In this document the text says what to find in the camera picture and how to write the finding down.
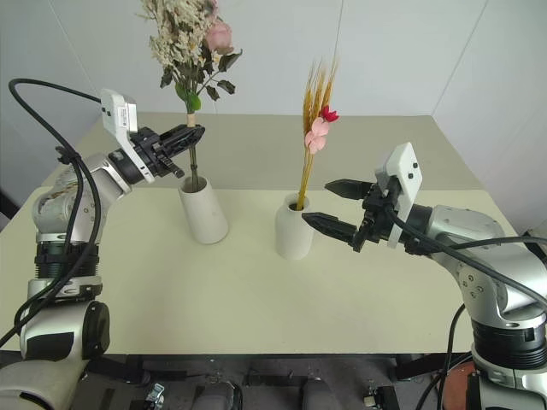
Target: table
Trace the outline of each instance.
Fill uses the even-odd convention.
[[[0,233],[0,328],[12,324],[34,272],[31,206]],[[100,245],[99,296],[111,314],[109,353],[371,354],[445,350],[462,303],[454,279],[403,248],[366,243],[360,254],[316,234],[309,255],[274,250],[274,213],[287,191],[218,190],[230,222],[220,243],[191,239],[173,188],[137,188],[109,212]],[[313,210],[358,223],[361,204],[312,190]],[[513,233],[482,190],[424,190],[417,203],[471,208]],[[464,314],[456,351],[469,349]],[[12,339],[4,349],[17,349]]]

